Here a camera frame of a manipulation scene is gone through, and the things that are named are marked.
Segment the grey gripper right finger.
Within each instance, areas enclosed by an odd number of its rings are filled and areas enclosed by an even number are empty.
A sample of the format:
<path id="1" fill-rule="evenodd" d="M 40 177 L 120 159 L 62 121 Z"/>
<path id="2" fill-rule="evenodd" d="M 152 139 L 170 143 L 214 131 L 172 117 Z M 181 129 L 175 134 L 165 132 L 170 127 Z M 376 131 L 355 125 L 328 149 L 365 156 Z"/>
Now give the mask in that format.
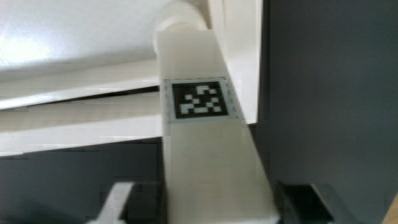
<path id="1" fill-rule="evenodd" d="M 277 224 L 348 224 L 337 196 L 326 185 L 284 183 L 275 185 Z"/>

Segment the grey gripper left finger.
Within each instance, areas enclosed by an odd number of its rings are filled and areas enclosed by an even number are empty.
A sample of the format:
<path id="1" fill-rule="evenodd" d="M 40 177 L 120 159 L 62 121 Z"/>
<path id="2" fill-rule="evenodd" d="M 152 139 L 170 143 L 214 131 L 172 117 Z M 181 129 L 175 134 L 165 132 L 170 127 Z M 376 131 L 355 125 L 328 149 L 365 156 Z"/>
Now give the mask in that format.
<path id="1" fill-rule="evenodd" d="M 85 224 L 126 224 L 126 222 L 120 220 L 120 214 L 133 186 L 133 182 L 117 182 L 113 184 L 99 214 L 95 219 L 88 220 Z"/>

